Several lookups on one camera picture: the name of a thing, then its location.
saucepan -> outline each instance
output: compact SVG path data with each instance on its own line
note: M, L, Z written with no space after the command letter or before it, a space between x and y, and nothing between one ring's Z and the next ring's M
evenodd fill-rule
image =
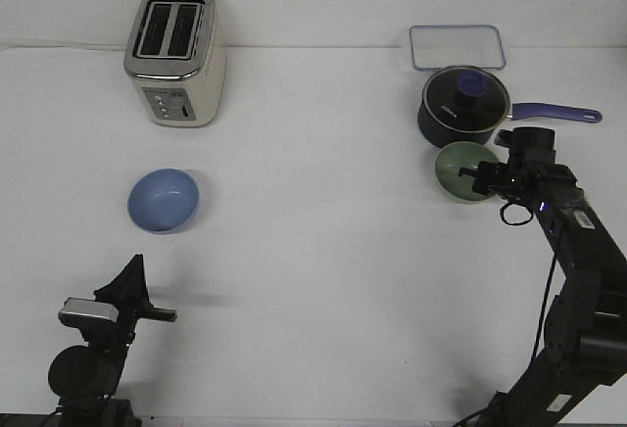
M442 148L457 141L484 144L507 118L549 117L597 123L599 111L555 104L512 104L501 81L472 66L434 72L422 89L418 126L424 137Z

white tabletop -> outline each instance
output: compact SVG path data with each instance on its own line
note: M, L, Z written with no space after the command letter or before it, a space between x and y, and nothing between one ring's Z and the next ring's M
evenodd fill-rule
M50 362L81 343L57 311L137 253L153 303L178 310L138 324L119 389L138 414L456 419L511 387L551 251L537 223L502 224L499 199L444 195L407 53L229 48L218 118L197 129L151 123L122 56L0 52L0 410L54 408ZM627 249L624 50L507 56L514 102L604 114L502 127L554 128L557 161ZM164 236L125 208L161 167L201 190L191 225ZM566 420L624 421L626 395L625 380L599 388Z

purple pan handle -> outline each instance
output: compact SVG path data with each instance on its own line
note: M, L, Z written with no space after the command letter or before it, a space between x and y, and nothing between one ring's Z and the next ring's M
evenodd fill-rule
M603 119L601 112L593 111L592 109L579 109L538 102L526 102L511 106L512 120L529 119L530 117L550 117L552 119L586 121L587 123L599 123Z

green bowl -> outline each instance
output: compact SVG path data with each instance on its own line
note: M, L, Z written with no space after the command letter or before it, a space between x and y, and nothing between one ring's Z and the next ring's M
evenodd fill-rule
M488 148L472 141L451 143L440 151L435 160L435 175L449 193L469 202L478 202L492 197L472 191L474 177L459 176L459 168L477 170L479 162L498 163L497 156Z

blue bowl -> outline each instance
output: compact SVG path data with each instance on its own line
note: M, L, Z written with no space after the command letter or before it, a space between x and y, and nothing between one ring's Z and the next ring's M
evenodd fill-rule
M178 169L157 169L135 184L128 196L128 214L140 228L166 234L190 221L198 208L198 186Z

